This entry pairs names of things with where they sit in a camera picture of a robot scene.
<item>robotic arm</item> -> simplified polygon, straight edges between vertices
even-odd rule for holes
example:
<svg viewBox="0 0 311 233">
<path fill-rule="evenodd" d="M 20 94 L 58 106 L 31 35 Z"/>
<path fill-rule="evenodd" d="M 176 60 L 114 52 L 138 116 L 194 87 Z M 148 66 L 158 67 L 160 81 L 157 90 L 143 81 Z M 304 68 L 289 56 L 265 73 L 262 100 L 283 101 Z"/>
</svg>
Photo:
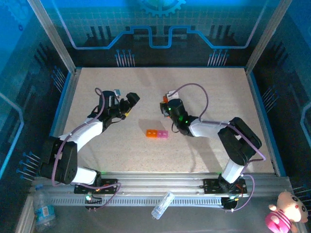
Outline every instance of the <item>robotic arm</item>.
<svg viewBox="0 0 311 233">
<path fill-rule="evenodd" d="M 170 99 L 160 103 L 160 109 L 165 117 L 170 117 L 177 129 L 191 137 L 219 137 L 229 156 L 229 161 L 219 175 L 218 182 L 214 183 L 213 190 L 230 193 L 236 189 L 241 172 L 256 153 L 255 150 L 233 130 L 236 128 L 257 149 L 261 141 L 245 122 L 235 117 L 229 122 L 202 121 L 197 116 L 188 115 L 181 99 Z"/>
<path fill-rule="evenodd" d="M 120 100 L 113 91 L 103 91 L 103 95 L 105 103 L 100 116 L 94 119 L 103 106 L 102 96 L 99 98 L 99 105 L 87 117 L 85 121 L 86 125 L 78 129 L 64 144 L 55 173 L 55 181 L 64 184 L 84 183 L 94 186 L 101 184 L 100 172 L 89 168 L 78 167 L 77 154 L 86 143 L 102 134 L 111 124 L 117 122 L 113 122 L 113 119 L 118 118 L 119 121 L 124 120 L 140 99 L 136 93 L 127 94 L 127 100 Z M 56 154 L 68 135 L 69 133 L 60 137 L 49 137 L 47 139 L 41 154 L 42 164 L 39 170 L 40 176 L 49 179 L 52 178 Z"/>
</svg>

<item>blue gear icon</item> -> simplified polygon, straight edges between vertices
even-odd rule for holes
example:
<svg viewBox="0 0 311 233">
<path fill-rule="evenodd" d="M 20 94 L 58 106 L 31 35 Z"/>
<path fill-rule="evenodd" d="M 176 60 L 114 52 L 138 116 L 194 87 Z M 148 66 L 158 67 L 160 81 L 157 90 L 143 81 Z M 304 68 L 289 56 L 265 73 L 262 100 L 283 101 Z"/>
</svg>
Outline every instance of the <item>blue gear icon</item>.
<svg viewBox="0 0 311 233">
<path fill-rule="evenodd" d="M 22 24 L 29 15 L 29 7 L 26 0 L 0 0 L 0 5 L 6 6 L 12 17 L 19 24 Z"/>
<path fill-rule="evenodd" d="M 163 15 L 169 16 L 169 13 L 175 14 L 176 10 L 181 9 L 181 4 L 186 0 L 139 0 L 140 8 L 145 10 L 146 14 L 151 13 L 153 17 Z"/>
</svg>

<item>water bottle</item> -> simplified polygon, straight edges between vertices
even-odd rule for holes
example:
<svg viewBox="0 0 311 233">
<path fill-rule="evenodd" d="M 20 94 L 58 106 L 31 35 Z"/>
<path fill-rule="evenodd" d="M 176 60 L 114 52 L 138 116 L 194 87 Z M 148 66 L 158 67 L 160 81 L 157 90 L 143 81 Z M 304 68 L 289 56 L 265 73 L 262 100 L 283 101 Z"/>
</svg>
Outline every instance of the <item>water bottle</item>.
<svg viewBox="0 0 311 233">
<path fill-rule="evenodd" d="M 43 190 L 42 184 L 35 186 L 34 211 L 37 232 L 44 232 L 56 225 L 54 207 L 51 205 L 49 194 Z"/>
</svg>

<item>pink plush doll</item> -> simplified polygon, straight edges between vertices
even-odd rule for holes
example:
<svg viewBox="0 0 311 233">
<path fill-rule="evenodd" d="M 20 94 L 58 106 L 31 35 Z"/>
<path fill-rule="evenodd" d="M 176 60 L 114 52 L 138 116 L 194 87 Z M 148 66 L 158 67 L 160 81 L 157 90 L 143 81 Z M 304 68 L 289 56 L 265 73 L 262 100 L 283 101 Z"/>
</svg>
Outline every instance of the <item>pink plush doll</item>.
<svg viewBox="0 0 311 233">
<path fill-rule="evenodd" d="M 274 233 L 287 233 L 291 230 L 297 233 L 298 229 L 293 222 L 308 221 L 308 210 L 305 205 L 290 192 L 282 192 L 278 196 L 276 206 L 269 205 L 272 211 L 265 219 L 267 227 Z"/>
</svg>

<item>beige tabletop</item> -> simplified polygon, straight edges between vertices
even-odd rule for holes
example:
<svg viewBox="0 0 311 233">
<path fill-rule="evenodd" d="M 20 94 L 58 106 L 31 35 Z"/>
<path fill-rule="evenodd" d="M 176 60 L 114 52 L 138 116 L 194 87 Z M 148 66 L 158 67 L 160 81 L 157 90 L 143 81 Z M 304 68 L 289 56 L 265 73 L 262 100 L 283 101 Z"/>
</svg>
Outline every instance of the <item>beige tabletop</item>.
<svg viewBox="0 0 311 233">
<path fill-rule="evenodd" d="M 248 172 L 274 172 L 258 114 L 243 68 L 83 68 L 64 133 L 82 124 L 99 97 L 94 88 L 136 92 L 140 101 L 128 118 L 111 125 L 79 152 L 78 164 L 99 171 L 221 172 L 228 155 L 219 139 L 172 133 L 172 121 L 161 114 L 163 95 L 186 83 L 199 83 L 209 97 L 202 119 L 242 118 L 262 140 L 266 162 L 249 165 Z M 189 114 L 198 116 L 206 105 L 203 91 L 187 86 L 179 91 Z M 168 139 L 149 139 L 147 129 L 168 130 Z"/>
</svg>

